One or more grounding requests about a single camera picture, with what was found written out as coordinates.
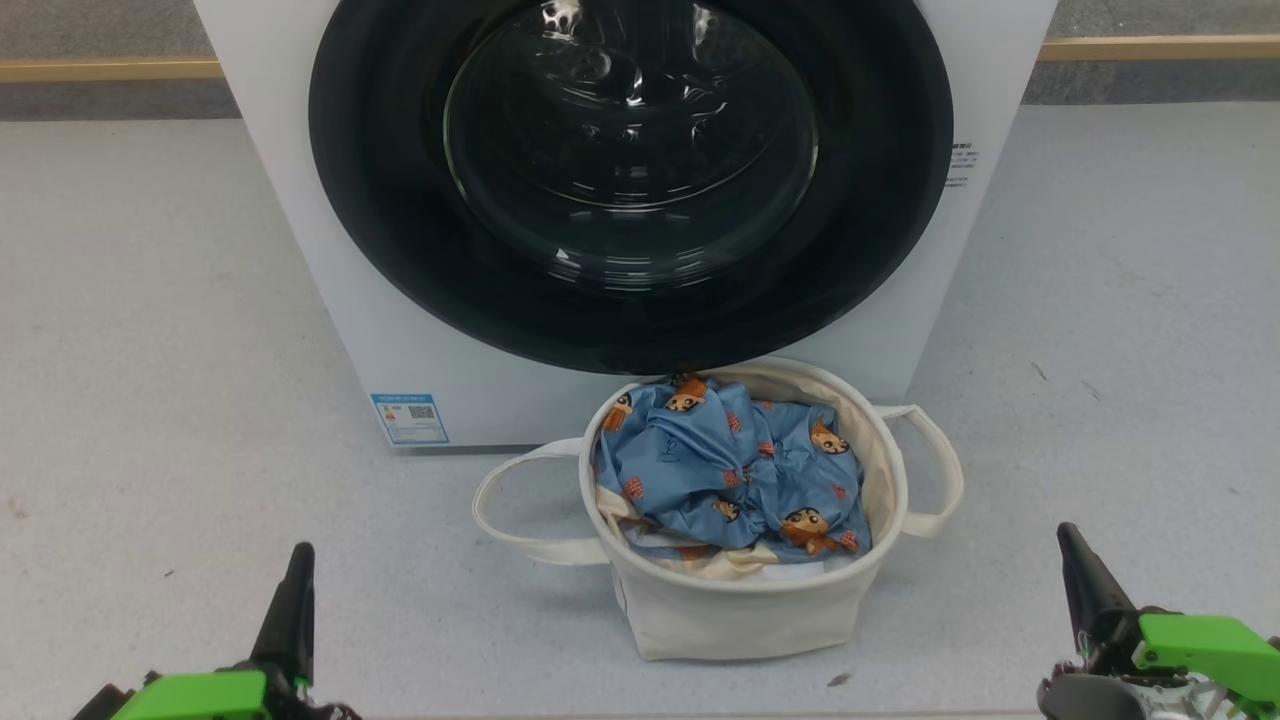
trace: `blue fabric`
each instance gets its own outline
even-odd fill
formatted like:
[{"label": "blue fabric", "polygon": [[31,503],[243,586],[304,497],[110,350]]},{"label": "blue fabric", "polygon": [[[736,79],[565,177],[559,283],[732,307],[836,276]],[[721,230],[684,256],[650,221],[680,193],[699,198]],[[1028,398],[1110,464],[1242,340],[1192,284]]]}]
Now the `blue fabric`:
[{"label": "blue fabric", "polygon": [[677,378],[617,400],[602,427],[596,482],[694,546],[763,542],[780,562],[860,556],[872,547],[863,468],[838,433],[831,407],[755,402],[741,384]]}]

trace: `canvas laundry basket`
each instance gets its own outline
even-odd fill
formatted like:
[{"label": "canvas laundry basket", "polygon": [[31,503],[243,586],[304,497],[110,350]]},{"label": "canvas laundry basket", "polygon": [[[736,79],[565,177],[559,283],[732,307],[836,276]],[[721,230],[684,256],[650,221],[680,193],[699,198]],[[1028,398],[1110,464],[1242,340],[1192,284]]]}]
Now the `canvas laundry basket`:
[{"label": "canvas laundry basket", "polygon": [[[964,495],[960,461],[942,430],[914,405],[876,407],[836,375],[794,360],[762,359],[704,373],[723,383],[744,383],[754,400],[824,404],[836,409],[841,436],[865,469],[863,507],[874,546],[865,556],[820,575],[774,582],[709,580],[660,568],[632,552],[596,509],[591,460],[605,414],[617,396],[603,398],[581,438],[562,439],[509,460],[480,484],[472,502],[476,524],[529,557],[552,565],[612,565],[618,605],[646,660],[742,660],[792,655],[849,642],[858,606],[899,533],[934,537]],[[639,387],[630,384],[618,395]],[[902,454],[884,420],[905,418],[937,454],[945,503],[937,515],[909,512]],[[494,529],[485,507],[498,480],[540,457],[576,457],[579,484],[598,537],[521,538]]]}]

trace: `basket handle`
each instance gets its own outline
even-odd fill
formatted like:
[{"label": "basket handle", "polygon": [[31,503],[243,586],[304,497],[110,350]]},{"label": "basket handle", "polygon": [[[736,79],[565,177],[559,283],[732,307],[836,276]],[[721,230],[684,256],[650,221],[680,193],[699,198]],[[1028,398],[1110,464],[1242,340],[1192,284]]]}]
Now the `basket handle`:
[{"label": "basket handle", "polygon": [[964,470],[960,468],[960,459],[956,456],[955,448],[951,447],[951,441],[947,439],[947,436],[942,433],[942,429],[938,428],[933,419],[924,414],[924,410],[920,410],[919,405],[876,407],[876,411],[886,420],[892,420],[893,418],[906,418],[910,420],[924,438],[929,441],[929,445],[933,446],[933,452],[938,456],[938,462],[942,465],[943,492],[946,493],[946,505],[943,505],[942,512],[937,515],[931,512],[908,512],[902,520],[904,533],[918,538],[936,538],[951,515],[960,507],[960,500],[964,497]]},{"label": "basket handle", "polygon": [[549,565],[608,565],[609,557],[604,555],[604,546],[600,544],[598,538],[522,538],[517,536],[508,536],[507,533],[495,529],[488,520],[485,520],[485,507],[489,506],[489,500],[497,491],[498,480],[502,479],[503,475],[509,473],[517,465],[524,465],[530,460],[539,460],[543,457],[577,457],[579,448],[581,446],[582,438],[558,439],[556,442],[547,443],[538,450],[526,452],[520,457],[512,457],[511,460],[494,468],[492,473],[485,475],[484,482],[480,483],[480,488],[476,489],[475,500],[471,501],[471,516],[475,518],[476,525],[480,525],[480,529],[489,533],[489,537],[493,539],[502,541],[539,562],[547,562]]}]

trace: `white washing machine body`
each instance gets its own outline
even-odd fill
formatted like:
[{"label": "white washing machine body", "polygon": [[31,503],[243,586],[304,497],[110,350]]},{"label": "white washing machine body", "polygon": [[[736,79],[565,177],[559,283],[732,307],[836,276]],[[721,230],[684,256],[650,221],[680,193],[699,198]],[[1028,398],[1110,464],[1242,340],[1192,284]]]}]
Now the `white washing machine body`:
[{"label": "white washing machine body", "polygon": [[[388,281],[335,214],[312,155],[308,95],[316,51],[337,5],[196,0],[289,225],[370,395],[370,421],[380,421],[393,445],[529,445],[580,433],[602,398],[627,378],[543,364],[454,329]],[[918,5],[950,77],[954,152],[946,187],[896,272],[831,324],[776,351],[826,368],[882,401],[908,389],[1055,0]]]}]

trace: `front-loading washing machine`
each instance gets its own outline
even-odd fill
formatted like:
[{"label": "front-loading washing machine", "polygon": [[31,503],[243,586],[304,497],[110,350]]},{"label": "front-loading washing machine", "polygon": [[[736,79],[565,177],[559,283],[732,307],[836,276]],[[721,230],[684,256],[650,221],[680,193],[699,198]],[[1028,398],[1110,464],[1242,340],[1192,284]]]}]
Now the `front-loading washing machine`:
[{"label": "front-loading washing machine", "polygon": [[901,397],[1053,5],[196,0],[404,446],[765,354]]}]

